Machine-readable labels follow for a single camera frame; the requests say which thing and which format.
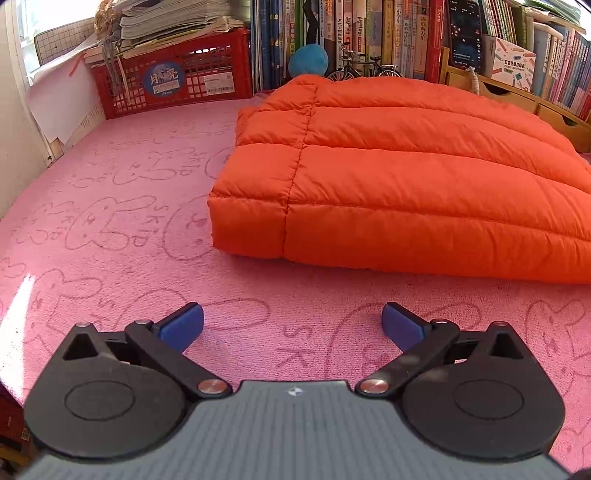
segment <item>label sticker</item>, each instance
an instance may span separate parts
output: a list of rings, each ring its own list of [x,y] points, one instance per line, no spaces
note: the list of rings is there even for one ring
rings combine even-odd
[[[183,69],[171,61],[153,65],[144,74],[144,89],[158,97],[178,92],[183,84]]]
[[[204,75],[203,83],[205,84],[205,90],[208,95],[234,92],[234,77],[232,76],[232,72]]]

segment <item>window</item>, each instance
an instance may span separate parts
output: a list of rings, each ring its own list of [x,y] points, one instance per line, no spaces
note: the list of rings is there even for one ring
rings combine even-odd
[[[35,35],[94,17],[100,0],[15,0],[18,35],[27,74],[39,68]]]

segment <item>blue gripper pad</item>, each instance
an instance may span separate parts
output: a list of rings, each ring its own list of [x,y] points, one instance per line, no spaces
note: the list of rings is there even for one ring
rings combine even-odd
[[[406,352],[427,336],[431,325],[400,305],[388,302],[382,310],[382,330],[398,348]]]
[[[187,309],[175,317],[166,317],[155,327],[156,335],[177,352],[183,353],[203,332],[203,308],[198,303],[190,303]]]

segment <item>gray gripper base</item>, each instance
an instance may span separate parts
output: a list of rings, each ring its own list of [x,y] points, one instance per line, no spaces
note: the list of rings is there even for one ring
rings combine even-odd
[[[546,456],[474,463],[427,446],[392,404],[344,381],[248,381],[202,402],[165,444],[89,464],[43,456],[22,480],[565,480]]]

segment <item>sunlight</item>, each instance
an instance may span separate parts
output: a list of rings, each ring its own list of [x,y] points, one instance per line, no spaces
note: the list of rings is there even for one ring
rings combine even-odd
[[[25,362],[22,343],[34,283],[35,277],[27,274],[0,323],[0,377],[11,386],[11,393],[18,401],[22,401],[23,394]]]

